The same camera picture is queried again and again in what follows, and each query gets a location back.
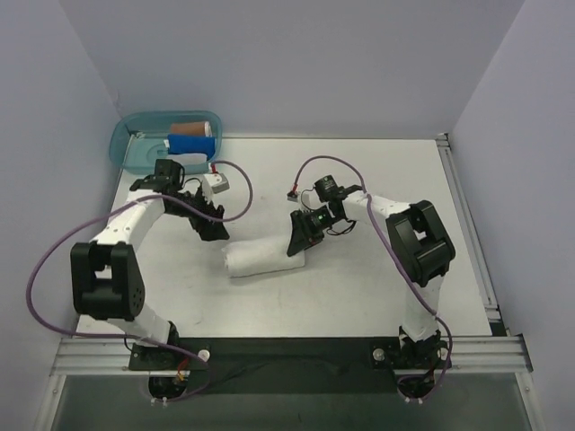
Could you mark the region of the white terry towel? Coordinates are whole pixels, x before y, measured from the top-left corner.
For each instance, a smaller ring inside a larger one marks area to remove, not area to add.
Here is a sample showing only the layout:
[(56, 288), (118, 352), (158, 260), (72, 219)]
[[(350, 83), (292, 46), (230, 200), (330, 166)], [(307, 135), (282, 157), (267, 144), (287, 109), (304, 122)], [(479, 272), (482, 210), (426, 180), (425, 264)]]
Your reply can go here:
[(288, 235), (267, 236), (254, 240), (230, 242), (223, 249), (229, 277), (250, 277), (302, 268), (305, 254), (287, 255)]

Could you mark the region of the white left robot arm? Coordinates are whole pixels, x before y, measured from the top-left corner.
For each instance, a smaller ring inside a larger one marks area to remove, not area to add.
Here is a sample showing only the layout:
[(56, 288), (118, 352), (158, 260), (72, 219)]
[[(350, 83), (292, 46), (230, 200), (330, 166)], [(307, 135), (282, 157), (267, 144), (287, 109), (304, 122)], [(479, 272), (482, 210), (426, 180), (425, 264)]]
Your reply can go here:
[(135, 336), (136, 344), (150, 347), (149, 358), (163, 370), (181, 361), (179, 334), (172, 322), (146, 305), (137, 249), (164, 215), (187, 219), (203, 242), (228, 239), (222, 222), (225, 210), (213, 202), (214, 195), (229, 188), (226, 177), (210, 172), (197, 180), (196, 191), (190, 192), (181, 164), (156, 162), (153, 173), (130, 185), (127, 209), (89, 242), (78, 242), (70, 251), (75, 310)]

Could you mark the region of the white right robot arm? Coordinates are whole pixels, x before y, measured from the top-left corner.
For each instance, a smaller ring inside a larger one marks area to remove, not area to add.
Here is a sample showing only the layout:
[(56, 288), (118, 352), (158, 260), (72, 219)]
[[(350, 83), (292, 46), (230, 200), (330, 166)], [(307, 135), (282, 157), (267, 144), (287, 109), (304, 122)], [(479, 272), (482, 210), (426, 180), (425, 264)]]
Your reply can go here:
[(400, 360), (416, 368), (430, 357), (440, 357), (447, 346), (441, 342), (437, 320), (439, 291), (456, 250), (433, 204), (372, 196), (359, 185), (338, 185), (331, 175), (319, 179), (314, 191), (322, 203), (316, 209), (308, 206), (303, 193), (291, 190), (287, 194), (300, 205), (290, 214), (287, 255), (319, 244), (340, 221), (373, 227), (411, 290), (399, 329)]

